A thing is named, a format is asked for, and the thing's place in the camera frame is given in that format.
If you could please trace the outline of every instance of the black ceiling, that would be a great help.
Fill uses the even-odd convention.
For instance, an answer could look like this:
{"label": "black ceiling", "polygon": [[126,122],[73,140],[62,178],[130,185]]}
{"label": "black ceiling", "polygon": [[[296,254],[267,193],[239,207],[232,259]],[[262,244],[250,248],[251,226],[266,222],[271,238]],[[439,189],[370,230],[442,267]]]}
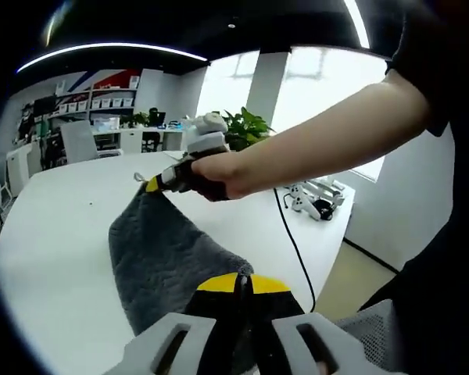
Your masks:
{"label": "black ceiling", "polygon": [[[356,0],[376,55],[390,56],[401,34],[403,14],[397,0]],[[161,45],[190,52],[209,61],[239,52],[289,50],[292,45],[333,45],[361,49],[343,0],[125,0],[73,2],[52,33],[48,47],[40,37],[55,6],[36,15],[28,33],[34,49],[19,65],[49,51],[102,41]],[[233,23],[236,28],[227,25]],[[205,62],[136,48],[95,48],[46,59],[19,72],[12,91],[47,77],[82,70],[150,68],[183,74]]]}

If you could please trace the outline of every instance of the green leaves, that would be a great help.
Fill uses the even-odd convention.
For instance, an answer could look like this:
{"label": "green leaves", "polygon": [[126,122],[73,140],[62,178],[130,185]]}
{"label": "green leaves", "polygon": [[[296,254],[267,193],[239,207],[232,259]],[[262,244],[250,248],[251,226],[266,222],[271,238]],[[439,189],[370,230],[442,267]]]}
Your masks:
{"label": "green leaves", "polygon": [[134,128],[136,124],[146,125],[149,122],[149,115],[144,112],[135,113],[134,115],[123,115],[120,117],[121,123],[128,123],[130,128]]}
{"label": "green leaves", "polygon": [[225,112],[223,119],[227,124],[226,142],[231,150],[241,151],[269,137],[268,132],[271,129],[266,121],[247,111],[247,108],[242,107],[241,112],[234,116],[226,110]]}

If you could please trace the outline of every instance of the white table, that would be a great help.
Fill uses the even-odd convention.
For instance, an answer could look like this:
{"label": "white table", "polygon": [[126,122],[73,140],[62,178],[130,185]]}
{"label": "white table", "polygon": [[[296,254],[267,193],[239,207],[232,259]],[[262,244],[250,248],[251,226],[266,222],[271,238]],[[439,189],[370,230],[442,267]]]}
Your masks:
{"label": "white table", "polygon": [[[0,285],[18,328],[53,373],[95,375],[121,360],[133,334],[113,278],[109,225],[138,189],[134,172],[150,177],[172,163],[166,153],[149,153],[55,168],[34,175],[12,207],[0,237]],[[331,222],[285,210],[317,296],[351,213],[354,191],[345,193]],[[168,197],[258,274],[283,280],[309,311],[310,290],[272,191],[217,203],[194,192]]]}

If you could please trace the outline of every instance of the human hand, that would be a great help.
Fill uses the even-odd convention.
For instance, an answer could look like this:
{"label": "human hand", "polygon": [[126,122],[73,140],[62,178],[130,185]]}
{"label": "human hand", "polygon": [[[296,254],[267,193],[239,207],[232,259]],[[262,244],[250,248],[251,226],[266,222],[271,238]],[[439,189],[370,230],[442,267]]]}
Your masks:
{"label": "human hand", "polygon": [[196,160],[192,163],[192,171],[207,180],[223,182],[229,199],[239,199],[249,194],[238,152],[224,152]]}

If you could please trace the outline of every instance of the black shirt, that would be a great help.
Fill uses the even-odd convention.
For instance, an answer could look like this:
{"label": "black shirt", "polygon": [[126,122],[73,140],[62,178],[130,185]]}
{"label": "black shirt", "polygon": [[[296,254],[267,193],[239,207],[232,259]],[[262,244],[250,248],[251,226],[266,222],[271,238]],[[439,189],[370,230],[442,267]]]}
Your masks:
{"label": "black shirt", "polygon": [[379,293],[395,305],[410,374],[469,373],[469,24],[462,21],[411,9],[388,64],[429,101],[428,130],[440,136],[449,123],[455,141],[449,222]]}

